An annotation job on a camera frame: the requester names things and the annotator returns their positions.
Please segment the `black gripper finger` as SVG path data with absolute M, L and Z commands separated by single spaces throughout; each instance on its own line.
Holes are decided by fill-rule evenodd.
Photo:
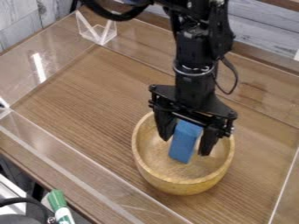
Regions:
M 173 130 L 176 126 L 176 117 L 170 110 L 153 109 L 153 119 L 156 123 L 156 128 L 158 136 L 164 141 L 168 141 L 173 135 Z
M 208 156 L 210 154 L 212 148 L 218 141 L 220 130 L 216 127 L 208 126 L 202 130 L 202 135 L 200 137 L 198 154 L 201 156 Z

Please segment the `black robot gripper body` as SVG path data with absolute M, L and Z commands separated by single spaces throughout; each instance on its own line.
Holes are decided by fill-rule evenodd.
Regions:
M 174 84 L 152 84 L 148 88 L 148 106 L 153 110 L 170 110 L 178 119 L 218 129 L 218 137 L 229 137 L 237 112 L 216 96 L 217 66 L 185 70 L 174 66 Z

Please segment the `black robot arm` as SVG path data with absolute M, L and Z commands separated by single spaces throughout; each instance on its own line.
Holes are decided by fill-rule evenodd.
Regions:
M 216 96 L 218 64 L 229 69 L 225 59 L 233 44 L 229 26 L 229 0 L 122 0 L 129 10 L 114 13 L 100 0 L 81 0 L 102 18 L 125 22 L 152 4 L 160 4 L 170 20 L 174 40 L 173 85 L 152 84 L 148 102 L 161 139 L 173 138 L 178 121 L 202 128 L 198 154 L 206 156 L 220 138 L 228 137 L 237 112 Z

